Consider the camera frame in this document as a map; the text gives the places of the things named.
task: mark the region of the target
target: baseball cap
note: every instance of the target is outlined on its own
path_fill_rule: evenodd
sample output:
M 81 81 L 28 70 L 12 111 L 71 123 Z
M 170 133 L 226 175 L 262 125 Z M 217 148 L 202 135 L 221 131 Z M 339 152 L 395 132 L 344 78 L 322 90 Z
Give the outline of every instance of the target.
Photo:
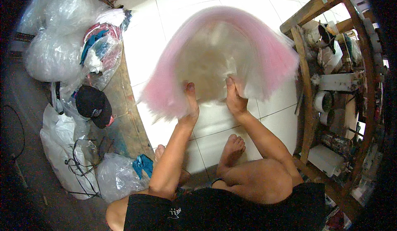
M 90 117 L 94 124 L 104 129 L 110 122 L 112 106 L 105 93 L 91 86 L 83 85 L 76 94 L 76 107 L 79 114 Z

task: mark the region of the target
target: cluttered shelf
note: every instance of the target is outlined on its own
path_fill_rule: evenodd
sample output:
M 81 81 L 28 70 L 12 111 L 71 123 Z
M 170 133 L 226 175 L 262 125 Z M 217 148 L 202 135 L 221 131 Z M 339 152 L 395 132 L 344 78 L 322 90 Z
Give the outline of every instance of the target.
M 13 38 L 27 47 L 13 57 L 24 57 L 27 73 L 50 89 L 40 137 L 63 188 L 77 199 L 112 202 L 143 190 L 151 175 L 154 152 L 123 49 L 131 17 L 109 0 L 32 0 Z M 116 176 L 118 170 L 127 173 Z
M 312 20 L 340 3 L 350 19 Z M 295 165 L 324 182 L 350 220 L 371 194 L 382 157 L 386 68 L 381 29 L 373 23 L 364 0 L 310 0 L 280 26 L 295 42 L 303 82 L 305 123 Z

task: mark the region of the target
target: person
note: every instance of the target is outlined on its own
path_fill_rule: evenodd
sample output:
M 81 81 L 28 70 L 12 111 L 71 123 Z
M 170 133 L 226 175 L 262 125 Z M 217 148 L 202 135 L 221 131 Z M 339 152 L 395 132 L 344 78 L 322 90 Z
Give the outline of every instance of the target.
M 321 230 L 324 184 L 303 182 L 285 145 L 247 111 L 248 99 L 238 93 L 241 85 L 231 77 L 226 85 L 226 105 L 263 159 L 237 165 L 245 143 L 232 134 L 211 188 L 176 196 L 188 176 L 182 162 L 199 115 L 194 84 L 189 83 L 185 95 L 191 113 L 178 120 L 166 149 L 156 150 L 158 162 L 148 189 L 109 205 L 106 219 L 113 231 Z

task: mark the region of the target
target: red cloth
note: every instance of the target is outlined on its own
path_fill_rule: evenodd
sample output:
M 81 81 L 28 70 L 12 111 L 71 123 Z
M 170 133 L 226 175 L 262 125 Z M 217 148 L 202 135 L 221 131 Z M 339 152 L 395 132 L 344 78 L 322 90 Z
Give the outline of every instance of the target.
M 84 35 L 84 43 L 87 42 L 87 40 L 95 34 L 98 34 L 100 31 L 102 30 L 109 30 L 105 33 L 105 35 L 111 35 L 113 38 L 116 38 L 117 40 L 119 40 L 122 36 L 122 31 L 120 28 L 115 27 L 111 24 L 108 23 L 103 23 L 103 24 L 95 24 L 92 25 L 85 33 Z

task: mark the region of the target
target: finger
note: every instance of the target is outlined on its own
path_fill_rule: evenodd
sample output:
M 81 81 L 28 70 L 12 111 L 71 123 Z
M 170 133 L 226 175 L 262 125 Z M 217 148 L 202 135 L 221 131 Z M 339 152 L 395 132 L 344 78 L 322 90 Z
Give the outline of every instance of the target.
M 195 84 L 194 83 L 189 83 L 186 86 L 186 91 L 185 91 L 187 100 L 189 103 L 196 103 L 196 89 L 195 89 Z
M 231 77 L 226 79 L 226 88 L 227 88 L 227 96 L 235 97 L 236 96 L 236 85 Z

